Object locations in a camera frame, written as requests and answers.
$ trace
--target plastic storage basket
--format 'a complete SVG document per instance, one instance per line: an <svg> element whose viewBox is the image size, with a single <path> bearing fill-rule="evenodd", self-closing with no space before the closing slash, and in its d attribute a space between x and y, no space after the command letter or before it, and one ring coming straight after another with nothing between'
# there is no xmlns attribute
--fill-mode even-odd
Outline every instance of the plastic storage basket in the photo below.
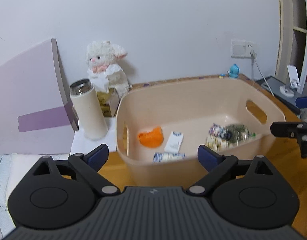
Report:
<svg viewBox="0 0 307 240"><path fill-rule="evenodd" d="M254 102L267 116L261 123L246 103ZM138 186L188 187L206 171L197 159L197 150L205 144L210 126L243 123L257 135L220 154L239 159L265 155L274 142L270 125L284 121L283 112L264 94L239 79L209 78L142 88L129 92L117 112L117 150L127 163ZM155 149L142 146L137 134L161 126L163 144ZM152 163L155 152L163 152L171 131L184 133L180 153L186 159L170 163Z"/></svg>

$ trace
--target orange object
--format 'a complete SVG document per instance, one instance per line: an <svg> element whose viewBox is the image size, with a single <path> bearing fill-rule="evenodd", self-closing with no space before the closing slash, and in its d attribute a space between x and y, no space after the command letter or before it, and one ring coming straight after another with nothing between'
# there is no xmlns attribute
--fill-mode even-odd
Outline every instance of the orange object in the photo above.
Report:
<svg viewBox="0 0 307 240"><path fill-rule="evenodd" d="M142 132L138 134L139 142L146 147L156 148L163 142L163 134L160 126L150 132Z"/></svg>

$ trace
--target small package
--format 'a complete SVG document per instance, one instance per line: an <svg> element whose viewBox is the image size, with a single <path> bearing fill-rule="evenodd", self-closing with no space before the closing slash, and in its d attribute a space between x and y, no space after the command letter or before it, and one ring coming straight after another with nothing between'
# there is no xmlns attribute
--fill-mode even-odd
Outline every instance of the small package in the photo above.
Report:
<svg viewBox="0 0 307 240"><path fill-rule="evenodd" d="M208 134L206 138L206 146L215 152L227 149L230 147L230 143L220 137L216 137Z"/></svg>
<svg viewBox="0 0 307 240"><path fill-rule="evenodd" d="M183 160L186 158L186 154L184 153L155 153L153 157L153 163L166 163L177 160Z"/></svg>
<svg viewBox="0 0 307 240"><path fill-rule="evenodd" d="M167 144L165 146L165 152L178 153L183 140L182 132L171 132Z"/></svg>
<svg viewBox="0 0 307 240"><path fill-rule="evenodd" d="M97 97L104 117L114 117L119 105L118 93L109 88L109 93L97 92Z"/></svg>
<svg viewBox="0 0 307 240"><path fill-rule="evenodd" d="M243 124L230 124L226 126L226 129L231 132L231 143L238 143L240 141L246 141L251 136L248 128Z"/></svg>
<svg viewBox="0 0 307 240"><path fill-rule="evenodd" d="M210 127L209 134L223 140L230 140L232 137L232 134L230 131L228 131L228 129L215 123Z"/></svg>

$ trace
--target wall socket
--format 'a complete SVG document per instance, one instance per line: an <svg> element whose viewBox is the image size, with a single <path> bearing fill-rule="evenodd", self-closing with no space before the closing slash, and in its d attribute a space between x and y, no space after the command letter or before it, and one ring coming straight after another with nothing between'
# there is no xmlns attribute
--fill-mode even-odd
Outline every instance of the wall socket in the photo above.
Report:
<svg viewBox="0 0 307 240"><path fill-rule="evenodd" d="M250 51L257 53L258 45L251 41L231 40L231 57L251 58Z"/></svg>

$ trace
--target yellow tissue box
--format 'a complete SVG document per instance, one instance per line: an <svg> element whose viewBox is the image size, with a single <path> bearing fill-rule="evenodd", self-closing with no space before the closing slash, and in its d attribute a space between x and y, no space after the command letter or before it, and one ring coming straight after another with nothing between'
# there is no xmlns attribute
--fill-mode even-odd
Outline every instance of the yellow tissue box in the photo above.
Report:
<svg viewBox="0 0 307 240"><path fill-rule="evenodd" d="M113 117L119 105L118 93L114 88L109 88L109 93L97 92L97 97L103 116Z"/></svg>

